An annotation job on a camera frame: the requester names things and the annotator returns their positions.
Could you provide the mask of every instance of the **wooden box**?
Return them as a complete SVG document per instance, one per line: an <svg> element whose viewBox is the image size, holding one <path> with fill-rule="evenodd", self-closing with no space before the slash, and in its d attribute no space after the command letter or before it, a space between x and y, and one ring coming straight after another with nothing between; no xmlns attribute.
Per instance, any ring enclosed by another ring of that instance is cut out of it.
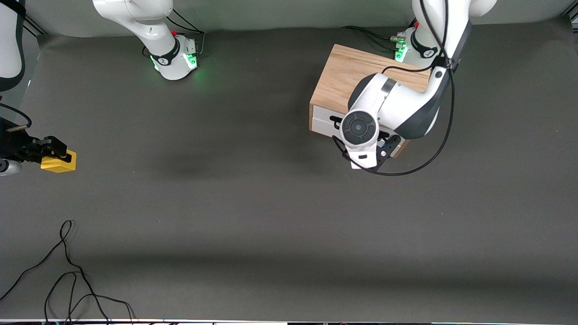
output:
<svg viewBox="0 0 578 325"><path fill-rule="evenodd" d="M342 45L334 45L309 102L309 130L325 136L339 136L339 130L335 128L331 117L343 118L348 111L349 96L359 81L364 77L381 72L383 68L390 65L418 69L389 58ZM429 79L429 71L406 72L389 69L385 74L417 91L424 91ZM396 134L384 126L381 126L380 129L389 133L390 136ZM408 142L402 138L392 157L397 157Z"/></svg>

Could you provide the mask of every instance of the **drawer handle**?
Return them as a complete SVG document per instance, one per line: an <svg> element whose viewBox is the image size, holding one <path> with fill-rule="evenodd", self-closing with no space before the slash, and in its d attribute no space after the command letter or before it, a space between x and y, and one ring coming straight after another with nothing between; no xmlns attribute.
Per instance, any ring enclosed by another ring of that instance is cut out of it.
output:
<svg viewBox="0 0 578 325"><path fill-rule="evenodd" d="M339 130L339 126L341 125L341 121L343 121L343 119L337 116L330 116L329 120L333 121L333 127Z"/></svg>

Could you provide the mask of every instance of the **yellow cube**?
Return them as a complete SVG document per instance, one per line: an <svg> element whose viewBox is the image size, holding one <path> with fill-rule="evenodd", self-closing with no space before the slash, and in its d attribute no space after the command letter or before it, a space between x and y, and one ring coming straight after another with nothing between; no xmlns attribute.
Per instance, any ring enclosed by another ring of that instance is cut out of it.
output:
<svg viewBox="0 0 578 325"><path fill-rule="evenodd" d="M67 150L72 156L72 160L70 162L65 162L57 158L52 157L42 157L42 163L40 164L40 168L44 169L45 171L55 172L55 173L64 173L64 172L72 172L76 170L76 153L71 150Z"/></svg>

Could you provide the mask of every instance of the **gray table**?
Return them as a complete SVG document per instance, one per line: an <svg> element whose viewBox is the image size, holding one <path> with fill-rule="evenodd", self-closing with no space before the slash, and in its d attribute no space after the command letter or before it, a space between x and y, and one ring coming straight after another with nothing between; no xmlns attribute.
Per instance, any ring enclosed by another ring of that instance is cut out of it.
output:
<svg viewBox="0 0 578 325"><path fill-rule="evenodd" d="M446 149L380 178L307 130L332 45L377 52L354 31L210 33L200 69L178 82L134 37L46 38L23 109L32 135L78 152L78 170L29 164L0 179L0 291L75 219L72 258L141 318L578 323L572 42L562 18L475 26ZM448 104L384 169L437 149ZM68 269L59 251L2 318L43 317Z"/></svg>

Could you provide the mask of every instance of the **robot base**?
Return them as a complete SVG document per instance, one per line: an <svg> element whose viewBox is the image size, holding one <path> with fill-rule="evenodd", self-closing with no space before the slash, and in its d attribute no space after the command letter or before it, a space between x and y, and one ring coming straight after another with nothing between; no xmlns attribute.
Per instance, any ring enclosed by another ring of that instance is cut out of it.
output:
<svg viewBox="0 0 578 325"><path fill-rule="evenodd" d="M171 64L161 65L151 57L154 68L168 80L182 79L198 67L197 42L182 35L175 38L179 42L179 53Z"/></svg>

